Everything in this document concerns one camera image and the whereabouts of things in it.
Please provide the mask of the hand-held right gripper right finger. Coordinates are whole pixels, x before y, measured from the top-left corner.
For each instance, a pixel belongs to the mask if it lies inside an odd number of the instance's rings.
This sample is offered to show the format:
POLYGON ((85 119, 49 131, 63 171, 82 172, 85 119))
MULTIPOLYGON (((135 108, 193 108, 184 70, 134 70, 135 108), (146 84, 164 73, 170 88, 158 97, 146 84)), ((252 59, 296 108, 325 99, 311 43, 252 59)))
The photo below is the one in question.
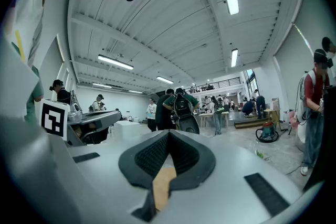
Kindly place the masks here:
POLYGON ((212 174, 216 157, 206 141, 198 134, 169 131, 168 153, 176 171, 176 178, 170 181, 169 189, 195 189, 212 174))

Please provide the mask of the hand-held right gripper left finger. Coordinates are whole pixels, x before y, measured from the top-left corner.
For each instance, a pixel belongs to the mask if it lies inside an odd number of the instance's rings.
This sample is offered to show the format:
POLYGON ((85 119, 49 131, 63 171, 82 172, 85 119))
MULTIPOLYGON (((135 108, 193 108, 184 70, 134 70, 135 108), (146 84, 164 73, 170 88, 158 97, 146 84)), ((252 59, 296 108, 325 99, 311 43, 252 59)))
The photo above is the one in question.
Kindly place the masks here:
POLYGON ((169 155, 168 130, 125 150, 119 157, 121 173, 132 185, 152 189, 152 182, 169 155))

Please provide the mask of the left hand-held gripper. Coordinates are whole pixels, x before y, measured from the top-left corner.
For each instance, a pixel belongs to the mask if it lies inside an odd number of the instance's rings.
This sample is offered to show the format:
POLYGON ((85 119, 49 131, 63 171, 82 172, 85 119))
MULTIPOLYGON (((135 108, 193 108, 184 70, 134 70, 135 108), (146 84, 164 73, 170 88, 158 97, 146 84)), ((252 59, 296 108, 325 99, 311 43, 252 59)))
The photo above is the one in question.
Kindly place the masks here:
POLYGON ((68 146, 99 144, 107 139, 109 127, 121 118, 120 111, 82 113, 76 104, 42 99, 39 125, 59 136, 68 146))

